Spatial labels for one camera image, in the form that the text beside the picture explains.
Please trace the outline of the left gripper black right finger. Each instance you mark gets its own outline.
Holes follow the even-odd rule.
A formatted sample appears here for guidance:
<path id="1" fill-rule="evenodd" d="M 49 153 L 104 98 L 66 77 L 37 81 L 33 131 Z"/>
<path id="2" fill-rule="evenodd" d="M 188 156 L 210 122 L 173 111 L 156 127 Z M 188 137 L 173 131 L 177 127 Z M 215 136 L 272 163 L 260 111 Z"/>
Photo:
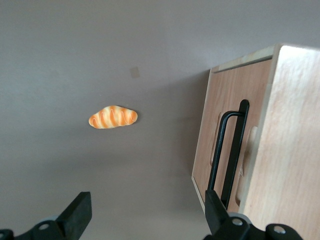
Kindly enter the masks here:
<path id="1" fill-rule="evenodd" d="M 247 240 L 250 225 L 239 216 L 230 216 L 214 190 L 205 192 L 205 218 L 211 234 L 204 240 Z"/>

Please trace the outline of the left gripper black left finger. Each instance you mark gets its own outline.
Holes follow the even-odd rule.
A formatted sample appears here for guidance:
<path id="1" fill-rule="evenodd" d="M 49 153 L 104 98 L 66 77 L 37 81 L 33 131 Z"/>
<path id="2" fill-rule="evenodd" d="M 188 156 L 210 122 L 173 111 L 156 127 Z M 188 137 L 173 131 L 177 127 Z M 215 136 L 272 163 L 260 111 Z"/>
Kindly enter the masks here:
<path id="1" fill-rule="evenodd" d="M 92 219 L 90 192 L 80 192 L 55 219 L 36 224 L 16 240 L 79 240 Z"/>

